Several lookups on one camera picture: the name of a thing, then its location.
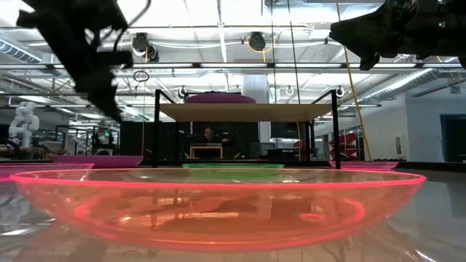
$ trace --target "green bowl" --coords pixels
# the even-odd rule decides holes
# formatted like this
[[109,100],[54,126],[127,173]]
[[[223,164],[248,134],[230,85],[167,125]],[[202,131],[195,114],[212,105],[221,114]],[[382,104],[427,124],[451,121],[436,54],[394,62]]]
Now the green bowl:
[[183,164],[192,175],[207,178],[261,178],[279,175],[284,164]]

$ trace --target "floor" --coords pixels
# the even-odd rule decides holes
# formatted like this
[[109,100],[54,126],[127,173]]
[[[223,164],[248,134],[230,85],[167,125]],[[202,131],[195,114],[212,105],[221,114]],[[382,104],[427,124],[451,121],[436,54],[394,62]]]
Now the floor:
[[466,179],[428,181],[396,214],[344,238],[280,250],[228,253],[164,250],[91,237],[39,212],[17,191],[8,192],[0,194],[0,262],[460,262],[466,258]]

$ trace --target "pillar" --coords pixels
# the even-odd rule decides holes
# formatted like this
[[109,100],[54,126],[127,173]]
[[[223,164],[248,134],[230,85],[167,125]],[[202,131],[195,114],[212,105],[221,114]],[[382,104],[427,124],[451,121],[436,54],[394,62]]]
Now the pillar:
[[[257,103],[269,103],[269,81],[267,75],[244,75],[241,94],[254,98]],[[259,141],[270,143],[270,122],[259,122]]]

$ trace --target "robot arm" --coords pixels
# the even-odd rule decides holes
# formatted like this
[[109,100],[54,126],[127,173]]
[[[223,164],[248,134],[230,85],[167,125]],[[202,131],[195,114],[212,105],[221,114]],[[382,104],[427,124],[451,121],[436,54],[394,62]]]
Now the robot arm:
[[8,129],[9,136],[15,139],[15,142],[17,142],[18,135],[22,135],[22,146],[24,147],[29,147],[31,145],[32,132],[39,130],[39,118],[33,115],[33,110],[35,108],[35,103],[22,102],[20,106],[16,108],[15,119],[13,119]]
[[361,70],[397,54],[459,57],[465,67],[465,31],[464,0],[385,0],[371,14],[333,23],[330,37],[361,58]]
[[[76,82],[74,89],[86,94],[87,99],[104,114],[120,122],[120,110],[114,99],[117,86],[111,84],[114,75],[110,70],[117,65],[133,66],[133,55],[131,51],[117,51],[118,41],[130,26],[117,0],[23,1],[35,12],[20,11],[17,25],[37,28]],[[148,0],[148,5],[135,20],[149,8],[150,3]],[[98,52],[100,31],[104,28],[120,30],[114,50],[110,52]],[[90,42],[86,39],[86,29],[94,33]]]

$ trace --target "shelf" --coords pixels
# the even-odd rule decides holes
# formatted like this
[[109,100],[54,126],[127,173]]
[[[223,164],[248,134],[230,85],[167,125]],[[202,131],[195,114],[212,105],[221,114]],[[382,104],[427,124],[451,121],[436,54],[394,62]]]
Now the shelf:
[[162,104],[178,122],[308,122],[330,112],[331,104]]

